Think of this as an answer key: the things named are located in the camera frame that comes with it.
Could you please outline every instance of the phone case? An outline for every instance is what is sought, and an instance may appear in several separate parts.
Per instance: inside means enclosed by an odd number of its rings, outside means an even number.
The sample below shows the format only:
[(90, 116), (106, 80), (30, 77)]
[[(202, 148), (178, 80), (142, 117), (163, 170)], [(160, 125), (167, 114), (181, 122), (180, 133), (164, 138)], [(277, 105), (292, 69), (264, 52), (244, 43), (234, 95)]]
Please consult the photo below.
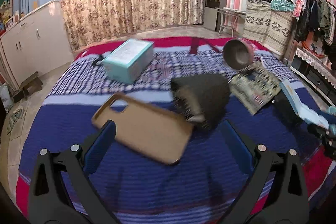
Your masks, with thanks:
[[(122, 112), (110, 108), (116, 100), (128, 104)], [(140, 102), (123, 93), (112, 95), (92, 117), (92, 123), (98, 128), (107, 120), (115, 122), (115, 139), (118, 142), (168, 165), (182, 157), (193, 130), (193, 125), (182, 115)]]

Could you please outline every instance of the floor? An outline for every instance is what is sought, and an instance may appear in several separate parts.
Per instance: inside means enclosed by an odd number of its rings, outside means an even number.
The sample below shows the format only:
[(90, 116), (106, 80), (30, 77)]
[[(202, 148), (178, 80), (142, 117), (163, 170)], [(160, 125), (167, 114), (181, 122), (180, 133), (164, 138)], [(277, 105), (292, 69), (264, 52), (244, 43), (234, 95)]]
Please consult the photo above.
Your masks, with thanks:
[[(127, 40), (129, 38), (151, 38), (151, 37), (178, 37), (178, 36), (197, 36), (205, 38), (217, 38), (217, 33), (207, 30), (202, 26), (179, 26), (164, 29), (150, 30), (142, 33), (135, 33), (128, 36), (118, 37), (112, 41)], [(227, 33), (222, 33), (219, 37), (230, 37)], [(74, 55), (84, 50), (87, 47), (83, 47), (76, 51)], [(5, 124), (1, 133), (0, 144), (0, 181), (7, 191), (9, 197), (16, 204), (16, 182), (18, 179), (18, 167), (21, 159), (21, 152), (23, 145), (28, 137), (29, 130), (34, 121), (34, 118), (41, 107), (45, 97), (49, 94), (59, 77), (66, 71), (69, 64), (64, 65), (56, 70), (41, 77), (43, 82), (43, 89), (32, 94), (27, 101), (22, 100), (16, 103), (9, 112), (9, 115), (21, 104), (26, 108), (26, 115), (24, 118), (19, 119), (15, 124), (10, 134), (7, 134), (6, 128), (8, 125), (7, 115)], [(316, 103), (321, 109), (325, 109), (328, 106), (320, 99), (320, 97), (307, 87), (310, 94), (315, 99)]]
[[(0, 181), (14, 204), (16, 204), (16, 182), (18, 179), (18, 168), (23, 145), (45, 97), (69, 66), (70, 63), (42, 76), (42, 90), (33, 93), (28, 97), (28, 100), (22, 99), (14, 104), (6, 116), (1, 132)], [(8, 118), (20, 104), (26, 109), (26, 114), (16, 122), (12, 131), (7, 134)]]

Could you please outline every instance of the metal bolt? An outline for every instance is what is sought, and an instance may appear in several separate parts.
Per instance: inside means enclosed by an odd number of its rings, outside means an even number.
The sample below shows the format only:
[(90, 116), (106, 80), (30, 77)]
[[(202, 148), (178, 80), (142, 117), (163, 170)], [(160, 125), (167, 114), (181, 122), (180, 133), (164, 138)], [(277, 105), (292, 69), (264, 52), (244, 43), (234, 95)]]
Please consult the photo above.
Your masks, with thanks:
[(41, 151), (40, 151), (40, 155), (44, 156), (47, 152), (48, 152), (48, 150), (45, 149), (45, 148), (43, 148), (43, 149), (41, 149)]
[(264, 146), (263, 144), (258, 145), (258, 150), (261, 152), (265, 152), (266, 151), (266, 146)]
[(289, 150), (289, 153), (290, 153), (292, 156), (295, 156), (295, 155), (297, 154), (295, 149), (290, 149), (290, 150)]
[(71, 150), (71, 151), (78, 151), (78, 150), (79, 150), (79, 145), (78, 145), (78, 144), (73, 144), (73, 145), (70, 147), (70, 150)]

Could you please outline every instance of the teal box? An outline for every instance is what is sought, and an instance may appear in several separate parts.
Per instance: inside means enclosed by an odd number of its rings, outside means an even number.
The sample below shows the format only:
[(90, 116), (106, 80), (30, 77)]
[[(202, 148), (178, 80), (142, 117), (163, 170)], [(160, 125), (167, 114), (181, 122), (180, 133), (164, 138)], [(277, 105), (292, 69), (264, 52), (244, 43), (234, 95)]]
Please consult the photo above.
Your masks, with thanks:
[(153, 42), (128, 39), (102, 64), (108, 77), (125, 84), (134, 83), (153, 60)]

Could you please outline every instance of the striped blanket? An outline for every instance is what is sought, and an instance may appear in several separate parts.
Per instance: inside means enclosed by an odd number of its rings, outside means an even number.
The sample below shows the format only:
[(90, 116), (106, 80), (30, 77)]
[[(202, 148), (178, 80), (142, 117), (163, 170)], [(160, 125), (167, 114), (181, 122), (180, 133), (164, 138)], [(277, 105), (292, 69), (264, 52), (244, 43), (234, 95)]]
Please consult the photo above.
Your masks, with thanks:
[(281, 57), (287, 50), (291, 28), (291, 12), (272, 10), (265, 1), (247, 1), (243, 37), (259, 41)]
[[(220, 53), (229, 39), (197, 39), (198, 54), (189, 54), (195, 38), (150, 39), (155, 43), (153, 62), (133, 85), (109, 80), (102, 67), (92, 66), (99, 54), (112, 51), (121, 42), (89, 48), (74, 61), (56, 83), (36, 115), (23, 147), (16, 187), (16, 202), (27, 216), (28, 191), (36, 156), (42, 148), (62, 151), (81, 143), (96, 129), (91, 117), (116, 91), (136, 99), (173, 110), (170, 79), (180, 75), (222, 73), (229, 79), (236, 73), (225, 67)], [(302, 102), (318, 109), (298, 78), (262, 45), (252, 42), (255, 58), (280, 80), (289, 79)], [(323, 155), (319, 141), (308, 134), (305, 124), (286, 128), (272, 104), (251, 116), (239, 100), (231, 96), (225, 119), (276, 152), (290, 148), (298, 151), (306, 177), (310, 207), (314, 208), (333, 187), (335, 162)], [(75, 208), (85, 213), (71, 182), (64, 183)], [(221, 134), (221, 123), (210, 134), (194, 131), (185, 153), (175, 166), (152, 161), (113, 143), (97, 172), (90, 175), (95, 189), (107, 208), (122, 223), (213, 223), (232, 204), (247, 180), (235, 162)], [(253, 213), (259, 211), (269, 192), (269, 178)]]

